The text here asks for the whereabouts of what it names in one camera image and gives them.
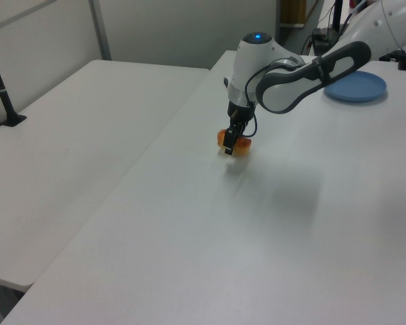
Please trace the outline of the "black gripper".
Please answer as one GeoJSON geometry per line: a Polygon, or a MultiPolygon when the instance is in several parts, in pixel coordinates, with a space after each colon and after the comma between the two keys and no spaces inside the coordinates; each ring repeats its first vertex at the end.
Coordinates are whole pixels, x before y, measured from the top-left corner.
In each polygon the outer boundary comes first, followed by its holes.
{"type": "Polygon", "coordinates": [[[229,127],[225,130],[223,146],[225,153],[228,155],[233,154],[235,142],[238,137],[245,137],[244,132],[248,122],[254,118],[255,104],[254,102],[245,104],[245,106],[238,106],[233,102],[229,102],[227,108],[227,115],[229,116],[229,127]]]}

